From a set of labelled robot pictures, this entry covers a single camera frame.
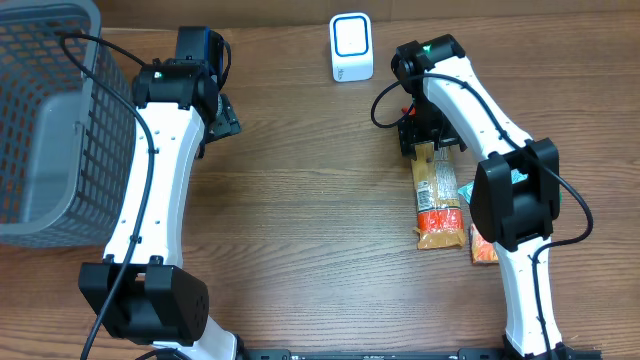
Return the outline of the teal snack packet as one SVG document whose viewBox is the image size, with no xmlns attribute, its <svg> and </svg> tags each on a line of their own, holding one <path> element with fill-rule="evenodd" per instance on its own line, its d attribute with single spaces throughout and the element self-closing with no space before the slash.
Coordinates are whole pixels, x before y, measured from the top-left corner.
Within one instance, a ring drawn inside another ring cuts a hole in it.
<svg viewBox="0 0 640 360">
<path fill-rule="evenodd" d="M 513 185 L 522 182 L 528 178 L 527 174 L 521 173 L 519 170 L 514 169 L 511 171 L 511 183 Z M 458 193 L 466 200 L 468 204 L 471 204 L 472 193 L 474 189 L 474 181 L 460 187 Z"/>
</svg>

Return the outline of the long orange noodle package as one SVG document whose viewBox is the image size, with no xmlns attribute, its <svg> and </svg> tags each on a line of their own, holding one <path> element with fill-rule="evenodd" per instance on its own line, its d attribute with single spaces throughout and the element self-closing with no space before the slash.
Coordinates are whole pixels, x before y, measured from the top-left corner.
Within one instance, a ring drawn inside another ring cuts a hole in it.
<svg viewBox="0 0 640 360">
<path fill-rule="evenodd" d="M 462 247 L 466 243 L 453 155 L 432 141 L 409 146 L 416 198 L 417 248 L 433 250 Z"/>
</svg>

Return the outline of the small orange box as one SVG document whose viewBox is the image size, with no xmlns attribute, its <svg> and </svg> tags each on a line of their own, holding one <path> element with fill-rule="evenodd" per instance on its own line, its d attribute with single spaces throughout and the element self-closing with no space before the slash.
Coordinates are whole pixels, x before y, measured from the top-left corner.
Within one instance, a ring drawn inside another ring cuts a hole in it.
<svg viewBox="0 0 640 360">
<path fill-rule="evenodd" d="M 497 264 L 499 262 L 493 245 L 482 237 L 474 223 L 470 225 L 469 235 L 471 241 L 471 259 L 474 265 Z"/>
</svg>

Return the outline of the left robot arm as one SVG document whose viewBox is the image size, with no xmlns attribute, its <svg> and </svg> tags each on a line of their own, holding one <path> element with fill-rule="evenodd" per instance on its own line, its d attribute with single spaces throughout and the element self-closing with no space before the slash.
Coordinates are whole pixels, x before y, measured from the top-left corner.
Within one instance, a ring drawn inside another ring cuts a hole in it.
<svg viewBox="0 0 640 360">
<path fill-rule="evenodd" d="M 125 99 L 104 90 L 136 121 L 136 144 L 117 224 L 101 262 L 82 265 L 78 285 L 94 310 L 81 356 L 105 328 L 149 345 L 147 358 L 245 359 L 236 334 L 209 314 L 206 284 L 183 268 L 182 225 L 189 179 L 207 144 L 241 126 L 222 89 L 231 47 L 207 26 L 183 26 L 175 55 L 140 64 Z"/>
</svg>

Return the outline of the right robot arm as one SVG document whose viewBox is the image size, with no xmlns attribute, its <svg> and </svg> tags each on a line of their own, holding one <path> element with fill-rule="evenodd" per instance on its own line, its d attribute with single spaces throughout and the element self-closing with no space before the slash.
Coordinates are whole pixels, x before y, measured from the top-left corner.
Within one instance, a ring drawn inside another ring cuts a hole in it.
<svg viewBox="0 0 640 360">
<path fill-rule="evenodd" d="M 571 359 L 554 320 L 549 279 L 553 221 L 560 211 L 559 154 L 535 141 L 499 108 L 450 34 L 397 48 L 391 69 L 413 103 L 394 127 L 410 157 L 419 245 L 451 247 L 465 238 L 449 147 L 477 162 L 473 227 L 492 244 L 507 309 L 505 359 Z"/>
</svg>

